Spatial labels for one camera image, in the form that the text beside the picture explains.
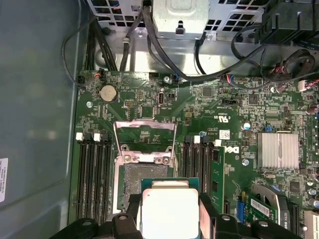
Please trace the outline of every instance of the metal screw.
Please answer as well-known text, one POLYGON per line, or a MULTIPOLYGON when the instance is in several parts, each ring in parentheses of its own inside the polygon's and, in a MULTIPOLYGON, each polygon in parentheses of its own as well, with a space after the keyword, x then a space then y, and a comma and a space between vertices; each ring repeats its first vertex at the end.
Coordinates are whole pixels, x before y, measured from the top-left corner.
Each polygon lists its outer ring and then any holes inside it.
POLYGON ((247 158, 244 158, 243 161, 241 161, 242 165, 248 166, 249 165, 249 160, 247 158))
POLYGON ((127 216, 119 216, 120 220, 125 220, 126 218, 128 218, 127 216))
POLYGON ((230 217, 227 215, 223 215, 221 218, 222 218, 222 220, 230 221, 230 217))
POLYGON ((164 77, 164 82, 165 82, 165 83, 169 83, 169 77, 168 77, 168 76, 165 76, 165 77, 164 77))
POLYGON ((267 227, 268 226, 268 223, 267 222, 264 222, 264 221, 260 221, 258 222, 259 225, 261 225, 262 227, 267 227))
POLYGON ((130 161, 131 161, 131 157, 129 155, 125 155, 124 162, 130 162, 130 161))
POLYGON ((93 103, 92 103, 91 101, 88 101, 88 102, 86 103, 86 107, 87 107, 87 108, 92 108, 92 106, 93 106, 93 103))
POLYGON ((316 189, 311 188, 311 189, 309 189, 308 193, 309 193, 309 195, 314 196, 314 195, 316 195, 316 194, 317 194, 317 190, 316 190, 316 189))
POLYGON ((164 157, 163 158, 163 164, 169 164, 169 158, 168 157, 164 157))

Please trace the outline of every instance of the heatsink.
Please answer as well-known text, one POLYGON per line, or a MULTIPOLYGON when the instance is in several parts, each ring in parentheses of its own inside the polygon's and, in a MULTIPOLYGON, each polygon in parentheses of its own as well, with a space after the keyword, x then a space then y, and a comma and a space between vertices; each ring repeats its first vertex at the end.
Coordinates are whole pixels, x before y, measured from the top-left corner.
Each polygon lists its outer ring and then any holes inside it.
POLYGON ((259 168, 299 167, 298 135, 292 133, 258 133, 259 168))

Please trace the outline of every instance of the blue connector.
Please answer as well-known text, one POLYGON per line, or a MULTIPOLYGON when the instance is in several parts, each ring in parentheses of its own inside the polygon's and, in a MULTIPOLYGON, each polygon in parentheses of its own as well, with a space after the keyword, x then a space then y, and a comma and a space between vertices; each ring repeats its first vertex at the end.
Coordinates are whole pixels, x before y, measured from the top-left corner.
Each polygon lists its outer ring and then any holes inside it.
POLYGON ((245 204, 237 201, 237 218, 241 223, 245 223, 245 204))

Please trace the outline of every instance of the motherboard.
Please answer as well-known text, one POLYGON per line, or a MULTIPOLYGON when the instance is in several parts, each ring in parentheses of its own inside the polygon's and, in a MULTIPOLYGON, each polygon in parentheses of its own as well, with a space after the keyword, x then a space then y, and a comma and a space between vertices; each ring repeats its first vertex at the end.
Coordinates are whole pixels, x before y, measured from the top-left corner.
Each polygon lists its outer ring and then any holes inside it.
MULTIPOLYGON (((84 71, 82 78, 96 74, 84 71)), ((234 82, 256 87, 262 79, 234 82)), ((90 217, 102 224, 125 212, 144 178, 195 177, 219 213, 247 225, 269 219, 312 239, 318 89, 276 87, 242 90, 221 79, 181 84, 158 73, 99 75, 77 95, 69 223, 90 217), (119 158, 123 152, 132 154, 119 158)))

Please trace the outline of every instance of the white sticker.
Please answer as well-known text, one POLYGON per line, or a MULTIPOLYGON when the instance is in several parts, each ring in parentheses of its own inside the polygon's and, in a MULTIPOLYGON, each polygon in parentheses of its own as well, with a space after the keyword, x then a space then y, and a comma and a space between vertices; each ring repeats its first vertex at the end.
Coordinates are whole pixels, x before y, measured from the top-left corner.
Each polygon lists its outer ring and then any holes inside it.
POLYGON ((0 203, 5 198, 6 174, 8 170, 8 158, 0 158, 0 203))
POLYGON ((266 208, 265 206, 261 205, 260 203, 258 203, 257 201, 255 201, 254 199, 251 199, 250 201, 251 206, 253 208, 256 208, 259 212, 265 214, 267 217, 270 216, 270 211, 268 208, 266 208))
POLYGON ((219 139, 230 140, 230 130, 220 130, 219 139))

